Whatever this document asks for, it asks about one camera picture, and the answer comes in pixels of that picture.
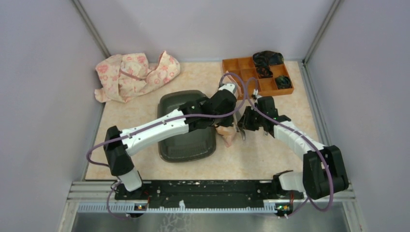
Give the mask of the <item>pink cat litter bag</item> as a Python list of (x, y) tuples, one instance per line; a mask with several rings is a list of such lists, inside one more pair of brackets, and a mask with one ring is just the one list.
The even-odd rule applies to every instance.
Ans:
[[(240, 83), (239, 78), (236, 77), (236, 76), (232, 76), (231, 74), (228, 74), (228, 71), (226, 71), (225, 76), (223, 78), (221, 78), (220, 83), (221, 84), (222, 83), (224, 83), (224, 84), (225, 83), (237, 84), (239, 96), (236, 97), (237, 98), (236, 107), (238, 107), (240, 105), (240, 103), (242, 103), (242, 100), (240, 100), (239, 98), (243, 97), (243, 87)], [(235, 128), (235, 126), (238, 125), (238, 122), (241, 119), (241, 117), (242, 117), (241, 112), (237, 111), (233, 114), (233, 125), (232, 126), (229, 126), (229, 127), (219, 126), (219, 127), (216, 128), (217, 133), (222, 136), (226, 147), (232, 146), (235, 139), (242, 140), (240, 133), (238, 133), (236, 131), (236, 128)]]

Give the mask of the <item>dark grey litter box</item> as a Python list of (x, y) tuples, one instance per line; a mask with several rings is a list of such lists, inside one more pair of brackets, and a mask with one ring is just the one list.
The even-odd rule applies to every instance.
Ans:
[[(184, 90), (166, 94), (157, 106), (157, 117), (165, 116), (189, 100), (197, 100), (205, 94), (199, 90)], [(216, 150), (216, 130), (206, 128), (173, 136), (158, 142), (160, 157), (171, 163), (200, 160)]]

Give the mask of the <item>grey metal litter scoop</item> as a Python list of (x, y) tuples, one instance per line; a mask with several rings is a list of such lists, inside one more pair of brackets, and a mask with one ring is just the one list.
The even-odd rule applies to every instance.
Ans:
[(245, 141), (246, 140), (246, 133), (245, 133), (244, 129), (239, 127), (238, 125), (236, 125), (235, 128), (236, 128), (236, 131), (238, 133), (240, 133), (242, 140)]

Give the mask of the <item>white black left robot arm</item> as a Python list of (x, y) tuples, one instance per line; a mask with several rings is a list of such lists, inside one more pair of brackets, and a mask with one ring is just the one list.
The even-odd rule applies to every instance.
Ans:
[(107, 130), (103, 149), (111, 175), (118, 178), (133, 200), (144, 196), (145, 187), (131, 157), (147, 146), (173, 136), (232, 122), (237, 88), (223, 84), (210, 98), (188, 101), (172, 112), (142, 126)]

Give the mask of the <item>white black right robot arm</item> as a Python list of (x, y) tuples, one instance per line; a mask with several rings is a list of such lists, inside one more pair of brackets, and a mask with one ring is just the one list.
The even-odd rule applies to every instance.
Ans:
[(317, 200), (349, 187), (343, 157), (337, 146), (326, 146), (301, 132), (289, 117), (279, 115), (272, 97), (253, 95), (251, 103), (252, 106), (245, 108), (239, 127), (249, 131), (263, 129), (287, 145), (303, 162), (300, 172), (287, 170), (273, 176), (272, 192), (276, 198), (285, 199), (291, 191), (297, 191)]

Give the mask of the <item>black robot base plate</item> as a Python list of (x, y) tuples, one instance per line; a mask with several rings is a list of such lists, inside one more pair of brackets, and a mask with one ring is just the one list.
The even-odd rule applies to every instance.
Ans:
[(298, 191), (280, 190), (272, 180), (146, 180), (134, 191), (120, 184), (116, 200), (147, 200), (150, 209), (261, 208), (265, 200), (303, 199)]

